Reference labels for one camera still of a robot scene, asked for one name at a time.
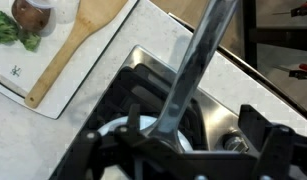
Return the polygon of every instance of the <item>stove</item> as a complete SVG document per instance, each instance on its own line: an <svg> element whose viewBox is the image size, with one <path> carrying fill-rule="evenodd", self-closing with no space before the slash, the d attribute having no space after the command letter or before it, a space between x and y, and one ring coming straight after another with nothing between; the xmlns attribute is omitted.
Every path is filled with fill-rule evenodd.
<svg viewBox="0 0 307 180"><path fill-rule="evenodd" d="M140 104L141 115L157 118L175 76L174 69L143 47L135 46L57 169L71 161L72 157L83 161L81 152L72 150L80 145L78 139L81 134L98 130L112 120L127 116L132 104ZM194 150L226 150L258 155L239 129L238 116L199 88L182 117L179 131Z"/></svg>

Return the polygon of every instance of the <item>white countertop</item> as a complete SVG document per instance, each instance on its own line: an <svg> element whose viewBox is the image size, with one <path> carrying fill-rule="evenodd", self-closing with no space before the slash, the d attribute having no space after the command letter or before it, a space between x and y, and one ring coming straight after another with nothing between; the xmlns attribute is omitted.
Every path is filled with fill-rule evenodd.
<svg viewBox="0 0 307 180"><path fill-rule="evenodd" d="M0 94L0 180L48 179L131 49L140 44L178 69L191 36L142 0L58 120ZM241 104L251 104L268 120L307 135L303 117L218 53L200 87L236 114Z"/></svg>

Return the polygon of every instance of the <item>wooden spoon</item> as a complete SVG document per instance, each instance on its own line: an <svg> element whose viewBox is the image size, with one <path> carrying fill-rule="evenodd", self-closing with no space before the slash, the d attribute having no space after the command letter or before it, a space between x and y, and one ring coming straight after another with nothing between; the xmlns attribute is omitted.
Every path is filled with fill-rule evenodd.
<svg viewBox="0 0 307 180"><path fill-rule="evenodd" d="M36 108L51 88L75 50L120 12L127 0L80 0L73 29L66 42L25 97L25 104Z"/></svg>

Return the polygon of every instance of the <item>stove knob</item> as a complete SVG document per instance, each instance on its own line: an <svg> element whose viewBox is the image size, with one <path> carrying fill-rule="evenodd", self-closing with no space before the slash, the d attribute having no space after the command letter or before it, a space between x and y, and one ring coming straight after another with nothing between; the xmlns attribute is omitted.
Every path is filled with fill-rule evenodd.
<svg viewBox="0 0 307 180"><path fill-rule="evenodd" d="M243 138L233 135L224 142L224 149L228 151L237 151L240 153L245 153L247 152L249 147L247 146Z"/></svg>

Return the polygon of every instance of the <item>cutting board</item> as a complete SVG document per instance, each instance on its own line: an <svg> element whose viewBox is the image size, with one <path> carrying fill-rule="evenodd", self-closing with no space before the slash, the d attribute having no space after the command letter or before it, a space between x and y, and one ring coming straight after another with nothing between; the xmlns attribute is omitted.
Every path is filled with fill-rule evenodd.
<svg viewBox="0 0 307 180"><path fill-rule="evenodd" d="M12 16L13 2L14 0L0 0L0 10ZM31 109L32 111L53 119L59 117L136 2L137 0L128 0L113 21L83 42L41 104L38 108ZM63 16L59 14L55 10L51 11L49 24L42 32L42 41L36 52L26 51L19 41L11 45L0 44L0 76L8 81L4 85L0 83L0 92L26 108L29 107L24 104L23 96L34 86L73 27L73 19L63 20ZM15 86L21 93L14 93L7 88L8 85L13 85L13 88Z"/></svg>

